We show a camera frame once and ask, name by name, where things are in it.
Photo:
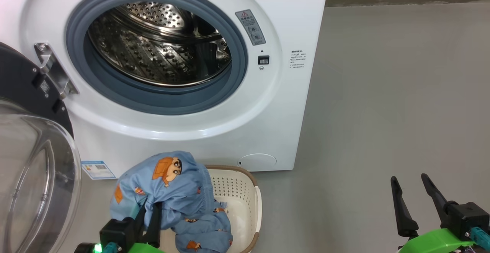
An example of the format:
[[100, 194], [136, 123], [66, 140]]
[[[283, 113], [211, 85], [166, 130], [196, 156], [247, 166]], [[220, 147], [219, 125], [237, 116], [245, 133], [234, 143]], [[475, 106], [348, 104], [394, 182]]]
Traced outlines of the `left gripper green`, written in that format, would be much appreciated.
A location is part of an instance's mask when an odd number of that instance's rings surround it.
[[[155, 202], [152, 208], [152, 216], [145, 234], [145, 206], [141, 206], [134, 218], [135, 244], [129, 249], [128, 253], [164, 253], [160, 247], [160, 232], [162, 223], [162, 202]], [[108, 243], [103, 246], [101, 243], [80, 243], [74, 253], [124, 253], [124, 250], [116, 243]]]

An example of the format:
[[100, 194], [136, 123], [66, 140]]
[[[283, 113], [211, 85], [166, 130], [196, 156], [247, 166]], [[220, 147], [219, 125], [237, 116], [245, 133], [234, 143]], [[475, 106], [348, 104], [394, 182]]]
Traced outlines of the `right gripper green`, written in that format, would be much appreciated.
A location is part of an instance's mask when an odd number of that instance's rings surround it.
[[[455, 205], [455, 201], [447, 201], [443, 194], [436, 188], [426, 173], [421, 174], [421, 179], [427, 194], [431, 197], [434, 207], [439, 215], [441, 227], [449, 225], [449, 206]], [[397, 233], [401, 237], [406, 237], [409, 240], [403, 245], [399, 253], [453, 253], [461, 247], [474, 246], [475, 243], [471, 240], [461, 241], [448, 229], [438, 229], [427, 232], [418, 236], [419, 226], [412, 219], [408, 208], [403, 200], [403, 191], [396, 176], [390, 179], [392, 198], [394, 203], [394, 214], [397, 223]]]

